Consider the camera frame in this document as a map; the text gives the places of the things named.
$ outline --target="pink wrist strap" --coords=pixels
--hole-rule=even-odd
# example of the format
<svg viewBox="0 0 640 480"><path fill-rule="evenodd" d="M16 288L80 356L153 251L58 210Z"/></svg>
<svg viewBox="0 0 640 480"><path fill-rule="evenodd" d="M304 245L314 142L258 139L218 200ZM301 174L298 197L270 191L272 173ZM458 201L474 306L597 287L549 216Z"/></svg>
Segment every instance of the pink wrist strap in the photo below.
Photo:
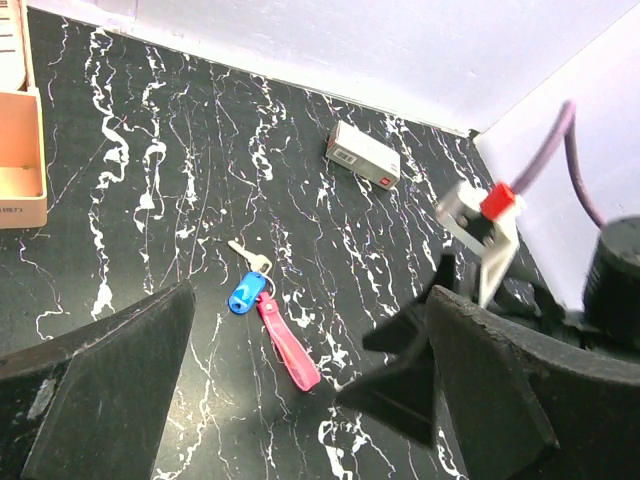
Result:
<svg viewBox="0 0 640 480"><path fill-rule="evenodd" d="M311 357L291 333L280 316L278 303L266 292L258 295L258 312L267 326L271 340L276 344L284 364L295 384L308 391L320 381L320 372Z"/></svg>

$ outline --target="key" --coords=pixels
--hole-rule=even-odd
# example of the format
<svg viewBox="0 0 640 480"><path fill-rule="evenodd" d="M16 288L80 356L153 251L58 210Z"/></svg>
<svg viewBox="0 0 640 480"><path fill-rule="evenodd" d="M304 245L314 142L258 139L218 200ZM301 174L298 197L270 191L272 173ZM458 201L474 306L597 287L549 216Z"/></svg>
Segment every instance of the key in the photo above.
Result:
<svg viewBox="0 0 640 480"><path fill-rule="evenodd" d="M242 245L240 245L235 240L229 240L229 246L233 248L238 255L243 257L247 262L249 262L249 268L252 272L260 272L263 275L267 275L269 270L271 270L271 261L265 257L264 255L255 255L249 251L247 251Z"/></svg>

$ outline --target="cardboard box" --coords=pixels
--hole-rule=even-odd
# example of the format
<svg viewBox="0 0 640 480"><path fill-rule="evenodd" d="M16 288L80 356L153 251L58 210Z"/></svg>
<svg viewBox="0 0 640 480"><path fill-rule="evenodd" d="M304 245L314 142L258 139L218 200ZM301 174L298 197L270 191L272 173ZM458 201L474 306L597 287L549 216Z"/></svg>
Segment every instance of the cardboard box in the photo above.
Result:
<svg viewBox="0 0 640 480"><path fill-rule="evenodd" d="M333 128L327 158L389 190L400 180L400 155L342 120Z"/></svg>
<svg viewBox="0 0 640 480"><path fill-rule="evenodd" d="M0 228L41 227L47 222L42 107L25 0L0 0L0 19Z"/></svg>

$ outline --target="open case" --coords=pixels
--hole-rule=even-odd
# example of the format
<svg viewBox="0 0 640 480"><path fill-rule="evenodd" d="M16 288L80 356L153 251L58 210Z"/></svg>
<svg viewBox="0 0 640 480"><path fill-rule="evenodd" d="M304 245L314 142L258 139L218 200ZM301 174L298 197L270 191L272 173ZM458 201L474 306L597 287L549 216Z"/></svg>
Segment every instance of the open case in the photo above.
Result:
<svg viewBox="0 0 640 480"><path fill-rule="evenodd" d="M0 0L0 228L47 222L40 92L24 0Z"/></svg>

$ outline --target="black cylinder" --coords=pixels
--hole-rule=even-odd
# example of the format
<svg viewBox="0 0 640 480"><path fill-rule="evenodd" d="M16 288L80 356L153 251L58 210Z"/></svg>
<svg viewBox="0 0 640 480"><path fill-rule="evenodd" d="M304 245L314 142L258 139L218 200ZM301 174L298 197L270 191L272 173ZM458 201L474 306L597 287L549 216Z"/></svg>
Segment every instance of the black cylinder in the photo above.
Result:
<svg viewBox="0 0 640 480"><path fill-rule="evenodd" d="M603 227L582 298L586 323L640 348L640 217Z"/></svg>

